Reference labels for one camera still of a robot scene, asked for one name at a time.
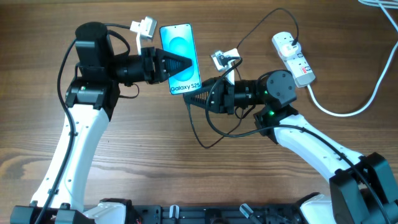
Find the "Galaxy S25 smartphone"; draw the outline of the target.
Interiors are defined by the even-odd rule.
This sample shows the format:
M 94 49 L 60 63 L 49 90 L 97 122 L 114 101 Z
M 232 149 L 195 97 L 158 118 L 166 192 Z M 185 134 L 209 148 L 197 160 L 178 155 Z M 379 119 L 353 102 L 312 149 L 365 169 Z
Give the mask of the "Galaxy S25 smartphone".
M 162 26 L 160 39 L 165 51 L 189 58 L 192 64 L 169 78 L 171 95 L 188 93 L 201 88 L 201 77 L 198 67 L 197 51 L 190 23 Z

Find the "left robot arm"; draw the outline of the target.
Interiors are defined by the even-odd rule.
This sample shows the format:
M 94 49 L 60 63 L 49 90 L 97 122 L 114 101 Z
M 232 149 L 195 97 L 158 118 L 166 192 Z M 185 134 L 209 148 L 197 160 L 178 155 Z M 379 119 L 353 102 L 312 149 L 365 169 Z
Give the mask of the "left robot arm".
M 28 206 L 15 206 L 11 223 L 141 223 L 132 202 L 105 198 L 84 206 L 88 173 L 97 145 L 121 98 L 120 85 L 162 83 L 190 68 L 189 58 L 138 47 L 137 54 L 115 54 L 114 24 L 87 22 L 75 31 L 71 48 L 79 61 L 66 93 L 58 98 L 65 112 L 60 140 L 47 173 Z

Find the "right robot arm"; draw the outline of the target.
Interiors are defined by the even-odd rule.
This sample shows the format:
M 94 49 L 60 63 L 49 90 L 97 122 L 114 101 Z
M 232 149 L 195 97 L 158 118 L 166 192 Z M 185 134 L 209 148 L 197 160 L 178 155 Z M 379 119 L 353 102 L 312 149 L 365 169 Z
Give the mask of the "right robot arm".
M 187 106 L 206 114 L 253 111 L 256 132 L 299 155 L 329 184 L 330 195 L 309 195 L 298 205 L 304 223 L 396 223 L 397 181 L 388 161 L 374 152 L 364 156 L 338 144 L 313 127 L 292 103 L 295 82 L 287 70 L 230 84 L 211 78 L 185 93 Z

